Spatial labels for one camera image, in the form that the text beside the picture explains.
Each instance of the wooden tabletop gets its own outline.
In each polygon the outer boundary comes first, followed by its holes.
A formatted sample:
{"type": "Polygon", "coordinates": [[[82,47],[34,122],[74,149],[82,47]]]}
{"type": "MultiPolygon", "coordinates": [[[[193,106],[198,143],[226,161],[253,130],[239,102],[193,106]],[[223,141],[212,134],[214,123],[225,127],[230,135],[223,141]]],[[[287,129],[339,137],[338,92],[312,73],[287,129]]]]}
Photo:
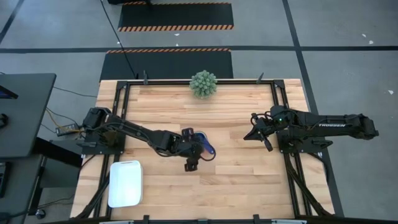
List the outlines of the wooden tabletop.
{"type": "MultiPolygon", "coordinates": [[[[300,80],[284,81],[290,107],[308,111],[300,80]]],[[[96,106],[112,108],[116,83],[101,82],[96,106]]],[[[142,164],[144,195],[135,207],[114,208],[112,220],[142,220],[143,215],[156,220],[251,219],[254,214],[260,214],[260,218],[293,218],[276,136],[269,138],[272,152],[262,142],[243,140],[252,128],[251,113],[263,113],[272,106],[271,88],[264,85],[218,85],[217,93],[207,100],[194,98],[188,86],[132,86],[128,121],[176,133],[188,127],[203,131],[217,157],[211,162],[200,160],[197,171],[185,172],[184,158],[160,157],[145,142],[126,137],[126,150],[120,159],[142,164]]],[[[333,213],[322,163],[306,154],[301,157],[309,190],[333,213]]],[[[96,156],[81,170],[71,217],[78,215],[96,192],[102,161],[103,156],[96,156]]],[[[301,193],[297,192],[304,214],[301,193]]],[[[102,215],[107,196],[106,192],[102,215]]]]}

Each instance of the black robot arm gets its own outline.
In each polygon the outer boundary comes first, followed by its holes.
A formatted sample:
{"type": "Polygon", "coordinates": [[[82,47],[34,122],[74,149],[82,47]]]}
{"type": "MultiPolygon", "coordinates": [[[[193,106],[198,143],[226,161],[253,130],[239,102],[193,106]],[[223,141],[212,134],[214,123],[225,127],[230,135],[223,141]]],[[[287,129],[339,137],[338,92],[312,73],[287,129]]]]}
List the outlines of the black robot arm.
{"type": "Polygon", "coordinates": [[[182,135],[171,131],[150,130],[112,114],[107,108],[91,108],[83,121],[87,133],[96,132],[101,136],[101,144],[116,144],[116,133],[123,133],[145,141],[162,157],[186,157],[186,171],[197,170],[203,146],[194,137],[193,129],[182,130],[182,135]]]}
{"type": "MultiPolygon", "coordinates": [[[[320,116],[283,106],[273,106],[270,113],[252,114],[251,121],[253,128],[244,140],[264,141],[269,151],[272,150],[272,146],[267,137],[280,131],[287,132],[284,141],[290,146],[300,145],[311,137],[351,136],[370,140],[379,135],[373,121],[363,114],[320,116]]],[[[320,144],[321,148],[329,146],[331,141],[323,143],[320,144]]]]}

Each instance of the spiky green ball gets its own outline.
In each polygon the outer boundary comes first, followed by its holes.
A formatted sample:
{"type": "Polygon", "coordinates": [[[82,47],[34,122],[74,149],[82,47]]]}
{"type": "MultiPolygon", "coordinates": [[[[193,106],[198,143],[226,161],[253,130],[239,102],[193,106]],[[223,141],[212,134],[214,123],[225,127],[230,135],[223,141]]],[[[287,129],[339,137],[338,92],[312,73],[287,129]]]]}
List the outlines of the spiky green ball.
{"type": "Polygon", "coordinates": [[[216,76],[204,70],[192,76],[189,87],[198,98],[208,98],[216,92],[216,76]]]}

